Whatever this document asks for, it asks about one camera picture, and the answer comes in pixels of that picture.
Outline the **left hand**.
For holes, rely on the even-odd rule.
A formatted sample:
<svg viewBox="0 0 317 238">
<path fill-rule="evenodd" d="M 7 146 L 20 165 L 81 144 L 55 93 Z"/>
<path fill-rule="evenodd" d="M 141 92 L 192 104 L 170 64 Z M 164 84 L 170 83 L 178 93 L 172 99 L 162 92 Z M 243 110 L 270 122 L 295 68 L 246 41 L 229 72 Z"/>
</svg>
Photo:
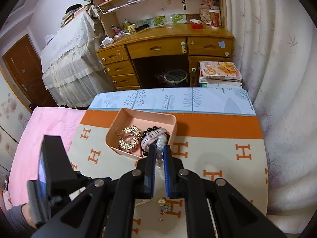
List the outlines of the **left hand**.
<svg viewBox="0 0 317 238">
<path fill-rule="evenodd" d="M 26 220 L 27 224 L 31 226 L 32 228 L 36 229 L 36 225 L 33 221 L 32 213 L 31 213 L 31 208 L 29 203 L 26 203 L 22 206 L 21 208 L 22 215 L 24 219 Z"/>
</svg>

